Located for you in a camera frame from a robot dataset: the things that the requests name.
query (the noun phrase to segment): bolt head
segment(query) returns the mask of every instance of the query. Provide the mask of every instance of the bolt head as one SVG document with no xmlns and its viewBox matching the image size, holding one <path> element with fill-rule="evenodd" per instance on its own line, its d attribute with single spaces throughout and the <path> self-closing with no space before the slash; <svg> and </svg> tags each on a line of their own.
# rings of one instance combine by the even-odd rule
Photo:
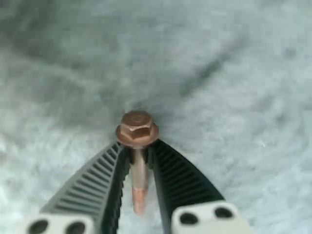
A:
<svg viewBox="0 0 312 234">
<path fill-rule="evenodd" d="M 120 133 L 132 140 L 149 137 L 153 127 L 152 116 L 145 111 L 126 113 L 120 124 Z"/>
</svg>

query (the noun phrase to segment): hex head bolt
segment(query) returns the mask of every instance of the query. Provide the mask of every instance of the hex head bolt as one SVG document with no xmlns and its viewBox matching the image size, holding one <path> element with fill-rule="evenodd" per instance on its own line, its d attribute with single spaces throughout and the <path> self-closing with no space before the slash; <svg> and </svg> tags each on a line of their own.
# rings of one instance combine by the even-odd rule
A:
<svg viewBox="0 0 312 234">
<path fill-rule="evenodd" d="M 131 148 L 130 174 L 134 211 L 142 215 L 145 210 L 145 196 L 148 189 L 148 165 L 146 148 L 158 139 L 159 129 L 153 117 L 145 111 L 126 113 L 116 128 L 118 141 Z"/>
</svg>

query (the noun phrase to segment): bolt tip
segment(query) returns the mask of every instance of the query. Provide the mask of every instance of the bolt tip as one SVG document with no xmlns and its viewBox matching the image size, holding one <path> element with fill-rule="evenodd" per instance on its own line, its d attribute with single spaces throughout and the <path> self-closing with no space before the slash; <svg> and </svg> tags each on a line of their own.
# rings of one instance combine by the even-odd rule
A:
<svg viewBox="0 0 312 234">
<path fill-rule="evenodd" d="M 146 193 L 147 189 L 132 189 L 133 210 L 138 216 L 144 214 Z"/>
</svg>

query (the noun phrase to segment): hole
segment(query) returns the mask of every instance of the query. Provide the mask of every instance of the hole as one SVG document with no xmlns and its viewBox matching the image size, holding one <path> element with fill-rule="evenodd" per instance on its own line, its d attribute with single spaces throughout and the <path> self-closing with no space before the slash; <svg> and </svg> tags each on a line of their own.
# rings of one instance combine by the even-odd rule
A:
<svg viewBox="0 0 312 234">
<path fill-rule="evenodd" d="M 42 219 L 33 223 L 30 226 L 28 233 L 29 234 L 41 234 L 47 229 L 47 227 L 48 227 L 48 221 L 45 219 Z"/>
<path fill-rule="evenodd" d="M 184 213 L 180 216 L 180 222 L 182 224 L 194 225 L 198 222 L 198 218 L 191 213 Z"/>
<path fill-rule="evenodd" d="M 83 234 L 85 225 L 82 222 L 75 222 L 68 226 L 66 234 Z"/>
<path fill-rule="evenodd" d="M 230 210 L 226 209 L 226 208 L 217 208 L 215 211 L 214 211 L 215 215 L 218 217 L 218 218 L 231 218 L 233 217 L 233 214 Z"/>
</svg>

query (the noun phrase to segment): carpet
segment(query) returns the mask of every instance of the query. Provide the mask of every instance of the carpet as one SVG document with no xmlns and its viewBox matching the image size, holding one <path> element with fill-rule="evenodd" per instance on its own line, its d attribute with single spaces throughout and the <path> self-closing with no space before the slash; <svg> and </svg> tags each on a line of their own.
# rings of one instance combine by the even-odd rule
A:
<svg viewBox="0 0 312 234">
<path fill-rule="evenodd" d="M 312 233 L 310 0 L 0 1 L 0 232 L 115 140 L 125 111 L 259 234 Z M 119 234 L 162 233 L 126 178 Z"/>
</svg>

